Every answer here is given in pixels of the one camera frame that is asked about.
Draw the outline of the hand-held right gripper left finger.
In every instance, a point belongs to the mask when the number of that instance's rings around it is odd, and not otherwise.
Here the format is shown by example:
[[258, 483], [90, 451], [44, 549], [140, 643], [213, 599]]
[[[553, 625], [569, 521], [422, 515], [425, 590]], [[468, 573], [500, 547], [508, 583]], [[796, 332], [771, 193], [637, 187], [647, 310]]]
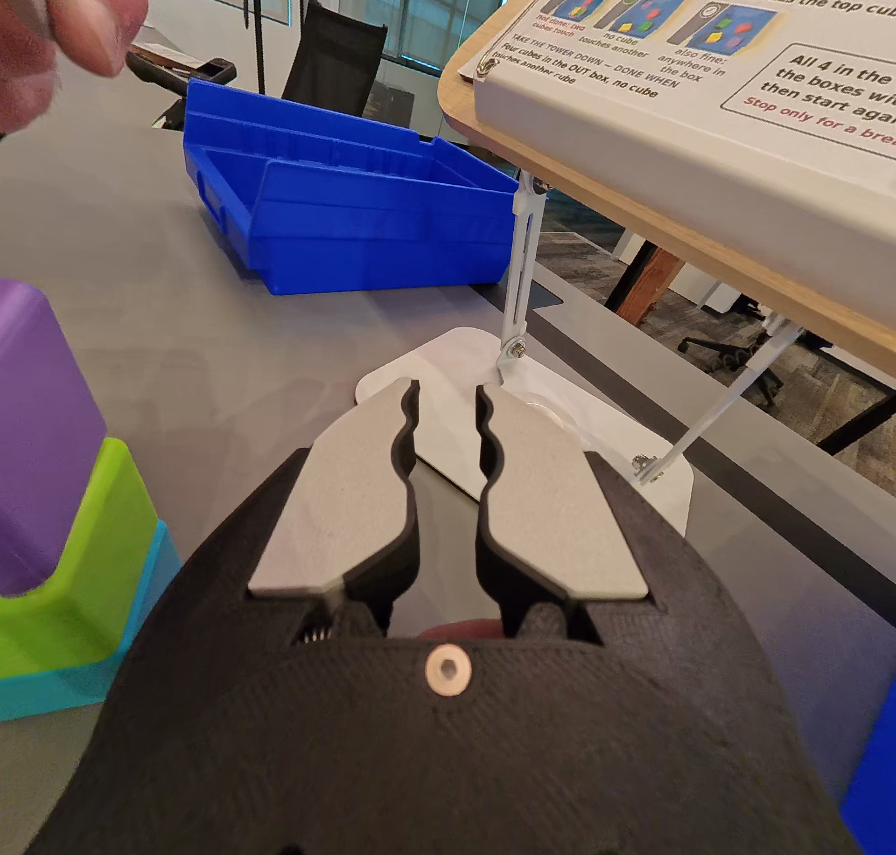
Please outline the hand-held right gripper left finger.
[[399, 378], [317, 437], [249, 580], [252, 596], [309, 597], [331, 612], [363, 603], [388, 631], [420, 570], [409, 479], [419, 419], [420, 382]]

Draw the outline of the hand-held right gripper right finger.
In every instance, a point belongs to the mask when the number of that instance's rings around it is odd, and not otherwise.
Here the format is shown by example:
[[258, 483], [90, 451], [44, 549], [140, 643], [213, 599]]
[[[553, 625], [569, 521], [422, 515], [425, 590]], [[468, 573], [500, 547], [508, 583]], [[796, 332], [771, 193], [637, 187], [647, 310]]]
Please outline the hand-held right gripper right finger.
[[476, 578], [504, 636], [530, 610], [562, 625], [588, 603], [637, 603], [649, 588], [578, 437], [554, 414], [495, 383], [476, 388], [479, 467]]

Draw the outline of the cyan cube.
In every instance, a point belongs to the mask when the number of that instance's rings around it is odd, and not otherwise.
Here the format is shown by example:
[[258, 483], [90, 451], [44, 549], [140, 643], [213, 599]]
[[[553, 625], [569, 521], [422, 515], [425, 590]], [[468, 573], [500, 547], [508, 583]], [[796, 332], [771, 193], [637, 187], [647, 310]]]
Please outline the cyan cube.
[[140, 627], [181, 567], [168, 527], [159, 520], [117, 650], [81, 666], [2, 679], [1, 721], [103, 702]]

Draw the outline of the green cube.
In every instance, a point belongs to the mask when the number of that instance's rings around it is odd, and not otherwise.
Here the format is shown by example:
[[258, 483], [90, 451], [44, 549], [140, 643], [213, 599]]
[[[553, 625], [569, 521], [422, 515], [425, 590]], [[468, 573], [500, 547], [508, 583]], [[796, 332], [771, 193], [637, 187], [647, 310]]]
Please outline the green cube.
[[105, 438], [55, 572], [2, 598], [3, 680], [81, 667], [117, 650], [158, 522], [128, 446]]

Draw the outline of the blue plastic bin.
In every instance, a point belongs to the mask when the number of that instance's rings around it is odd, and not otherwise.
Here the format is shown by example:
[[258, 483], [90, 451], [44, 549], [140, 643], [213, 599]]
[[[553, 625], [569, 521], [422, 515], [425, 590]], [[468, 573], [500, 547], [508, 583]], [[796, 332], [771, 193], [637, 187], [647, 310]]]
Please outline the blue plastic bin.
[[894, 683], [868, 737], [840, 811], [865, 853], [895, 853]]
[[192, 79], [185, 166], [274, 295], [496, 283], [517, 181], [441, 138]]

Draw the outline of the purple cube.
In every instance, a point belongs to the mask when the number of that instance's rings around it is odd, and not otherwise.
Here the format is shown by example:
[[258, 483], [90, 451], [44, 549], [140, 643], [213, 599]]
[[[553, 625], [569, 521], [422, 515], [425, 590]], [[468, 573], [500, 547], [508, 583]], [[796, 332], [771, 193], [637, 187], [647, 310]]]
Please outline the purple cube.
[[106, 424], [47, 297], [1, 280], [1, 593], [47, 581]]

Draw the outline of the grey desk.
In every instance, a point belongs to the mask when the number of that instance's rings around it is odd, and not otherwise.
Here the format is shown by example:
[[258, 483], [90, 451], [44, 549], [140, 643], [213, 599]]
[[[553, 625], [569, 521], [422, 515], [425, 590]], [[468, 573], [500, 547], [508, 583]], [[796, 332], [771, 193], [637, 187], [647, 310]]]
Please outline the grey desk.
[[[47, 116], [2, 144], [2, 277], [39, 288], [189, 558], [368, 372], [454, 327], [498, 334], [470, 287], [274, 297], [245, 277], [185, 172], [168, 103], [60, 63]], [[830, 576], [894, 581], [894, 499], [741, 402], [693, 464], [686, 536], [750, 621], [827, 791], [842, 800], [894, 675], [894, 626]]]

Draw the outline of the person's left hand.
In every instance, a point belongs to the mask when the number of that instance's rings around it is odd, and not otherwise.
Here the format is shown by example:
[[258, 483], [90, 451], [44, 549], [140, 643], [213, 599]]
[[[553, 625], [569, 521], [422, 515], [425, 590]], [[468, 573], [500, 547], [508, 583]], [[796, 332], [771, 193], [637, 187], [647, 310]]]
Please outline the person's left hand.
[[51, 106], [57, 55], [116, 77], [145, 21], [149, 0], [47, 0], [53, 37], [29, 32], [1, 0], [1, 132], [25, 129]]

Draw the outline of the white stand with wooden board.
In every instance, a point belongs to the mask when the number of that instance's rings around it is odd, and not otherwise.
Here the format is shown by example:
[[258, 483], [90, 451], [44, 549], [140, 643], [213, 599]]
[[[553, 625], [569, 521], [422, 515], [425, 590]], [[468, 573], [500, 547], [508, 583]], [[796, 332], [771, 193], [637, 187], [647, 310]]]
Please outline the white stand with wooden board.
[[475, 428], [476, 387], [505, 384], [550, 410], [587, 449], [628, 472], [644, 497], [686, 530], [693, 471], [684, 450], [732, 403], [694, 425], [667, 457], [643, 425], [525, 355], [524, 319], [535, 265], [535, 212], [546, 184], [612, 218], [686, 263], [772, 309], [766, 368], [799, 328], [894, 373], [895, 163], [849, 153], [758, 122], [721, 135], [577, 88], [561, 92], [501, 64], [472, 81], [476, 58], [532, 0], [509, 0], [445, 67], [445, 119], [472, 143], [521, 168], [500, 336], [455, 327], [378, 368], [356, 388], [363, 402], [394, 379], [420, 382], [417, 454], [478, 500], [485, 485]]

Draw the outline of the black device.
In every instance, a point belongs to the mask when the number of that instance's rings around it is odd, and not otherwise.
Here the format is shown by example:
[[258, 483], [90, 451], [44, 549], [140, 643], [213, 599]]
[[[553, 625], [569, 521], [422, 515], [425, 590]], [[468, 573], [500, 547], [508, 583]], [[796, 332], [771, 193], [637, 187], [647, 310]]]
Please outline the black device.
[[236, 66], [226, 59], [214, 58], [194, 68], [185, 62], [136, 46], [128, 52], [126, 65], [140, 81], [179, 97], [186, 96], [187, 81], [191, 78], [228, 85], [238, 77]]

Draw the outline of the black swivel chair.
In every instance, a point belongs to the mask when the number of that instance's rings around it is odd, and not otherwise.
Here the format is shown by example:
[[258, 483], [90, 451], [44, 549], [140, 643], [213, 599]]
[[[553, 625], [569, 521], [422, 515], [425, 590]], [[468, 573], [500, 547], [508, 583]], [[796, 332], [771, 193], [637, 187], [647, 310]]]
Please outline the black swivel chair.
[[[747, 343], [743, 345], [719, 343], [693, 336], [687, 336], [678, 343], [678, 352], [681, 354], [686, 353], [689, 346], [694, 345], [707, 349], [718, 357], [715, 363], [705, 370], [708, 374], [722, 369], [733, 373], [736, 370], [745, 368], [748, 360], [770, 339], [770, 335], [767, 332], [767, 310], [761, 308], [755, 299], [742, 294], [735, 300], [733, 308], [735, 313], [757, 320], [760, 323], [759, 331]], [[762, 397], [763, 403], [760, 404], [762, 410], [770, 412], [776, 406], [776, 397], [783, 386], [783, 382], [773, 370], [767, 368], [762, 371], [759, 378], [751, 386]]]

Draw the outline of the black table leg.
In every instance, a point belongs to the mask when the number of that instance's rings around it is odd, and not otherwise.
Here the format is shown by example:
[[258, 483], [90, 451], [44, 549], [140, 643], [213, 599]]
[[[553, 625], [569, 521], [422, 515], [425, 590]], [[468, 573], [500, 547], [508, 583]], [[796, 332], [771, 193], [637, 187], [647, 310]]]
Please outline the black table leg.
[[838, 455], [870, 432], [879, 428], [882, 424], [887, 423], [895, 414], [895, 400], [896, 395], [892, 391], [888, 396], [870, 405], [867, 409], [858, 413], [857, 416], [835, 429], [835, 431], [819, 441], [817, 447], [828, 455]]

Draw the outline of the black mesh office chair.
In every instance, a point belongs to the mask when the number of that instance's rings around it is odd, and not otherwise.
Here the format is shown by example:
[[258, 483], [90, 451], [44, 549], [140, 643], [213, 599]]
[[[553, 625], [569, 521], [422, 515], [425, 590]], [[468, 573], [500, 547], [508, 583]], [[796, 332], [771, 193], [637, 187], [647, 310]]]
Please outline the black mesh office chair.
[[281, 98], [361, 117], [387, 36], [386, 25], [358, 21], [309, 0]]

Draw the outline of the printed instruction sheet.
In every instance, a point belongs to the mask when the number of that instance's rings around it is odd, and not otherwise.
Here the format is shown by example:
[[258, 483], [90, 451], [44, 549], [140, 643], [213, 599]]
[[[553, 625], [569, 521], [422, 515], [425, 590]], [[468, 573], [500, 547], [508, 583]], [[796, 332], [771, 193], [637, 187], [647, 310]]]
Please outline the printed instruction sheet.
[[721, 135], [758, 122], [894, 167], [895, 0], [532, 0], [504, 64]]

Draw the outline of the wooden post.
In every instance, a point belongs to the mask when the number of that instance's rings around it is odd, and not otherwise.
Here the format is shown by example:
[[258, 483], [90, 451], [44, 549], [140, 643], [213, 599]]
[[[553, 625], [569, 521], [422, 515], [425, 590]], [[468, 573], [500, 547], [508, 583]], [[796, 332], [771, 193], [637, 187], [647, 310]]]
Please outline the wooden post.
[[639, 326], [685, 265], [681, 258], [659, 247], [655, 247], [649, 256], [638, 254], [628, 267], [632, 274], [623, 276], [625, 279], [630, 277], [631, 281], [625, 283], [622, 301], [614, 312]]

